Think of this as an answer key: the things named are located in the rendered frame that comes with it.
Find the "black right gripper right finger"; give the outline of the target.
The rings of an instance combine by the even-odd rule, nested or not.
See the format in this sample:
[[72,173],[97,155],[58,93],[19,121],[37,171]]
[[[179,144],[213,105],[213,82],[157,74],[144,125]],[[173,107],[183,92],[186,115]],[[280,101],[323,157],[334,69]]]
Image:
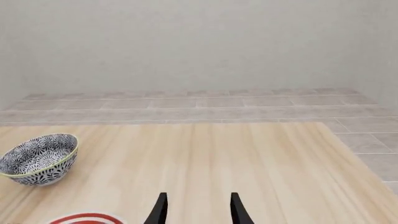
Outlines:
[[230,210],[233,224],[254,224],[237,192],[231,193]]

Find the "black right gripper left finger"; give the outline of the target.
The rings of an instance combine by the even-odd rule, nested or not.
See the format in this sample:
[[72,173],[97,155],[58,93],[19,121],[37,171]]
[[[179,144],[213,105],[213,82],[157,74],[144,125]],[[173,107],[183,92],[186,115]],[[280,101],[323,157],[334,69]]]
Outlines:
[[149,216],[143,224],[166,224],[168,211],[167,193],[162,192],[159,194],[158,199],[153,206]]

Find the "white plate with red rings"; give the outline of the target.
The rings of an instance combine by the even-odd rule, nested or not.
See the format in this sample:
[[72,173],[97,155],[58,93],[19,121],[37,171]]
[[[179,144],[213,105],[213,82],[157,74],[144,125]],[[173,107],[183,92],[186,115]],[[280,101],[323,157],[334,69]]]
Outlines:
[[86,212],[63,216],[49,221],[49,224],[124,224],[124,222],[112,215]]

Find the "black white patterned bowl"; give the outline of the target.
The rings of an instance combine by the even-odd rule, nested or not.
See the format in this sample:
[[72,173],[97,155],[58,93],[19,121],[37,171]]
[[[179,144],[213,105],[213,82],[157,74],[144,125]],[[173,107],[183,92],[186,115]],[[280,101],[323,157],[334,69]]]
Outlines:
[[64,178],[73,167],[78,139],[55,133],[20,143],[0,157],[0,174],[25,186],[46,186]]

